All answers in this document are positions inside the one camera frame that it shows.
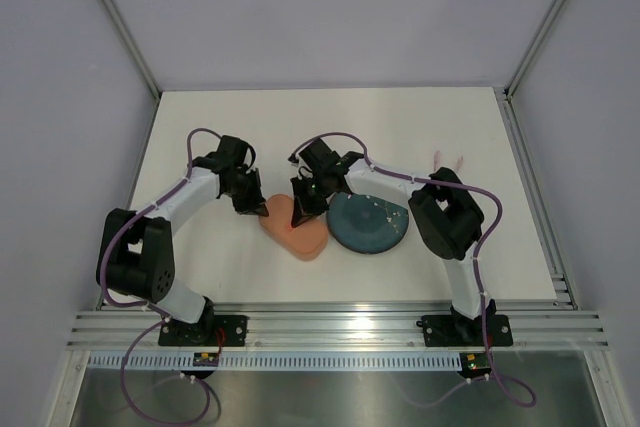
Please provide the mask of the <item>pink lunch box lid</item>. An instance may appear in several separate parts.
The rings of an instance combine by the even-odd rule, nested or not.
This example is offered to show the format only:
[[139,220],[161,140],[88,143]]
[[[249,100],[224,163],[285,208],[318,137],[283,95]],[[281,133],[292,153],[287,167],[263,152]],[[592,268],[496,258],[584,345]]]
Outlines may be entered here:
[[269,197],[266,207],[269,215],[260,217],[259,223],[279,246],[301,261],[312,261],[322,253],[329,241],[329,231],[321,220],[312,219],[294,227],[294,200],[285,194]]

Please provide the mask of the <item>pink lunch box base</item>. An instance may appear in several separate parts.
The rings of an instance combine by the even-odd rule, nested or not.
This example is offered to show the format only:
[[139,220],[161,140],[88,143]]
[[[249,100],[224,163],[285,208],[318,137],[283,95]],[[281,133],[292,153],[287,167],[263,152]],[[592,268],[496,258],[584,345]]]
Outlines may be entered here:
[[281,247],[301,261],[316,259],[326,248],[329,231],[318,220],[293,228],[288,218],[261,217],[262,229]]

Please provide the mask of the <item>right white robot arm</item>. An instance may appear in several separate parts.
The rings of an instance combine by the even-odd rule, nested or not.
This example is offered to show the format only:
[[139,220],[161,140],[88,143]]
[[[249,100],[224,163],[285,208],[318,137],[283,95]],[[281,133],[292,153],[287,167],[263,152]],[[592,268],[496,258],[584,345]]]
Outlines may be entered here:
[[341,156],[323,141],[291,154],[289,161],[308,172],[291,179],[294,228],[327,212],[336,194],[372,196],[402,206],[412,215],[426,248],[443,261],[452,294],[448,314],[424,315],[416,321],[424,343],[491,345],[490,320],[496,307],[482,283],[478,262],[485,217],[453,170],[441,168],[419,179],[377,166],[362,153]]

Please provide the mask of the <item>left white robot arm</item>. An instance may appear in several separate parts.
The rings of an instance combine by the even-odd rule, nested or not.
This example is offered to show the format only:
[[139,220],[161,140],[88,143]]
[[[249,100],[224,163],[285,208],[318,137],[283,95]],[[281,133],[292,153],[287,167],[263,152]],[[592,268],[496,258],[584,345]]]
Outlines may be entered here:
[[218,149],[191,159],[186,175],[162,197],[141,210],[112,210],[105,220],[96,280],[103,298],[124,308],[111,292],[133,297],[164,320],[162,346],[220,346],[226,323],[213,302],[176,279],[173,238],[207,204],[227,196],[239,215],[269,215],[261,193],[255,150]]

